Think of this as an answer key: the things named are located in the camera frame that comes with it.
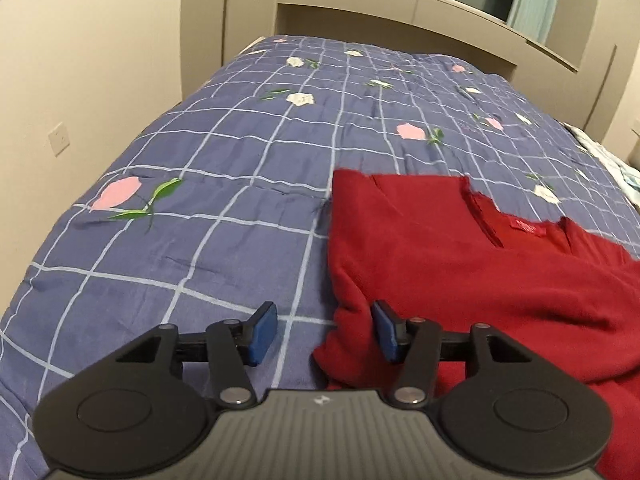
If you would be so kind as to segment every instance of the white cloth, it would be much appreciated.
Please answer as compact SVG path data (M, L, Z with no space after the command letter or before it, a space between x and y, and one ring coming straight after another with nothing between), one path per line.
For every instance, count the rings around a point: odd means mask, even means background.
M613 177L613 180L616 181L616 184L620 186L629 202L640 212L640 192L637 189L640 188L640 171L625 164L613 153L610 153L602 145L592 140L580 128L566 123L562 124L572 133L581 146L602 163Z

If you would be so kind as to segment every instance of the blue gripper pad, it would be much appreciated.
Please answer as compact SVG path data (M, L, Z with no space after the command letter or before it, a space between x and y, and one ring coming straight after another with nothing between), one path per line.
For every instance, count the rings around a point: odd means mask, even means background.
M246 365L257 366L264 359L269 346L276 337L278 330L278 309L271 303L266 311L258 318L254 325L254 334L248 346L248 362Z
M396 337L395 322L382 310L378 302L371 305L371 315L378 345L389 363L401 363L402 351Z

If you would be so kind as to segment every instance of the blue bedspread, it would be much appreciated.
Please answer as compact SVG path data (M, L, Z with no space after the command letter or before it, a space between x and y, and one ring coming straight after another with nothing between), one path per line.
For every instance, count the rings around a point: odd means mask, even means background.
M401 137L403 123L426 139ZM609 174L500 76L448 56L263 40L137 137L35 255L0 323L0 478L46 471L30 414L47 391L161 322L199 332L275 301L276 341L250 370L258 393L321 386L310 354L336 307L326 240L338 167L468 174L505 212L569 216L640 251L638 215ZM140 178L138 196L90 211L126 176ZM108 219L171 178L183 182L150 229L146 217ZM186 380L205 390L206 366Z

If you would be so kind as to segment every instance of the red shirt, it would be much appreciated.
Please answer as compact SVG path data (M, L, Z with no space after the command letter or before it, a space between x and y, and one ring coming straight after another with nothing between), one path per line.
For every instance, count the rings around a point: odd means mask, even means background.
M398 367L373 335L374 300L447 331L489 323L607 401L614 433L599 470L640 478L640 262L621 246L569 218L501 213L468 178L338 170L328 260L337 329L314 357L333 381L393 383ZM441 364L438 392L463 379L463 365Z

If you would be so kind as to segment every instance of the ribbed gray surface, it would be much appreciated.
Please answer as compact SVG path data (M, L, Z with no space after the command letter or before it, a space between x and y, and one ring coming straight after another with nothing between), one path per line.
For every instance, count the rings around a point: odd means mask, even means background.
M75 477L54 473L50 480ZM449 449L421 413L376 392L271 392L220 416L190 456L145 480L508 480ZM567 480L597 480L591 471Z

